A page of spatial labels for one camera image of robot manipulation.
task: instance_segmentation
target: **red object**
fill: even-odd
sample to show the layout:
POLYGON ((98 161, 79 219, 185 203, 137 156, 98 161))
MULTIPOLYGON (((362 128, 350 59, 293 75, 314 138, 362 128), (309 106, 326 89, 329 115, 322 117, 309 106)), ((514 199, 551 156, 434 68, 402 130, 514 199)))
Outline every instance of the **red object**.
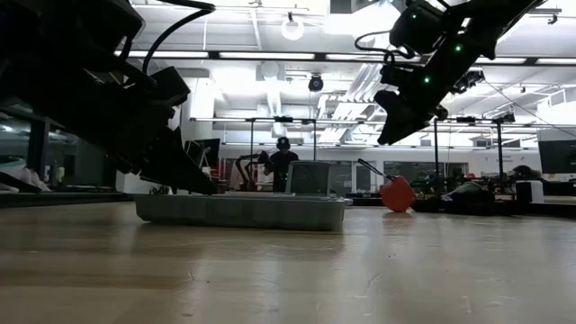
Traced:
POLYGON ((380 189, 384 206, 395 212, 405 212, 416 201, 416 194, 404 177, 395 176, 394 180, 380 189))

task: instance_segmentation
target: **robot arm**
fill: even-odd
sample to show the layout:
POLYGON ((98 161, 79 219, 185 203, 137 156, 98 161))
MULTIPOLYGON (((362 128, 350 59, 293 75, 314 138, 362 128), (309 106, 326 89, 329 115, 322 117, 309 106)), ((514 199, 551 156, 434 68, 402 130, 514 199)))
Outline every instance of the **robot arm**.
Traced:
MULTIPOLYGON (((164 0, 201 9, 212 4, 164 0)), ((0 100, 17 96, 79 137, 105 149, 123 173, 202 194, 216 187, 185 154, 179 130, 167 127, 190 90, 173 67, 149 76, 126 62, 144 21, 127 0, 0 0, 0 100), (125 41, 122 54, 114 52, 125 41), (124 84, 98 73, 120 73, 124 84)))
POLYGON ((420 55, 433 54, 424 67, 396 64, 386 50, 381 71, 383 84, 398 87, 398 93, 379 91, 374 100, 386 110, 388 119, 380 144, 393 144, 429 126, 435 116, 447 117, 440 103, 448 93, 458 94, 483 80, 467 74, 483 55, 496 58, 498 39, 529 10, 544 0, 471 0, 442 12, 424 0, 413 1, 390 33, 391 44, 420 55), (470 18, 463 28, 465 18, 470 18))

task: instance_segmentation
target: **metal tray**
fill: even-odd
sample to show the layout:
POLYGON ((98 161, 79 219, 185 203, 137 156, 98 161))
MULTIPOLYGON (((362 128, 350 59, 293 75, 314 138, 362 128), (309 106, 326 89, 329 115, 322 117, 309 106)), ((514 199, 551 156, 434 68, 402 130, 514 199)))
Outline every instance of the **metal tray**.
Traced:
POLYGON ((238 195, 137 195, 144 221, 195 226, 341 231, 342 198, 238 195))

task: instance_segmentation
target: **wall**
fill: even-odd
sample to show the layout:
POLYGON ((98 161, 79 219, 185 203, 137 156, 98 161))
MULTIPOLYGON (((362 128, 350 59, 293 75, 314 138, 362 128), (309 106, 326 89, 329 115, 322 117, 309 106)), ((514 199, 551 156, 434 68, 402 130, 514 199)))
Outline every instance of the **wall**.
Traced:
MULTIPOLYGON (((275 151, 270 146, 254 146, 254 152, 260 150, 275 151)), ((300 159, 313 159, 313 149, 309 147, 295 147, 292 149, 300 159)), ((498 173, 498 151, 496 149, 440 149, 438 159, 441 163, 467 163, 468 172, 480 176, 483 173, 498 173)), ((250 154, 250 146, 228 146, 220 148, 221 158, 237 158, 240 155, 250 154)), ((504 150, 504 172, 514 167, 525 165, 535 170, 541 170, 540 154, 534 150, 504 150)), ((359 158, 375 162, 376 167, 383 169, 384 162, 434 162, 433 148, 318 148, 317 160, 357 161, 359 158)))

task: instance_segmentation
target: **wooden floor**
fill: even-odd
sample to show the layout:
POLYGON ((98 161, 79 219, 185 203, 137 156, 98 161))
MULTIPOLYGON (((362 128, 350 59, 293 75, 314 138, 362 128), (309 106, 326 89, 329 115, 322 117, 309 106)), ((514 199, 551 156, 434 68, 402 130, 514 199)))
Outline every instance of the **wooden floor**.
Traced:
POLYGON ((346 211, 343 234, 0 210, 0 323, 574 323, 576 222, 346 211))

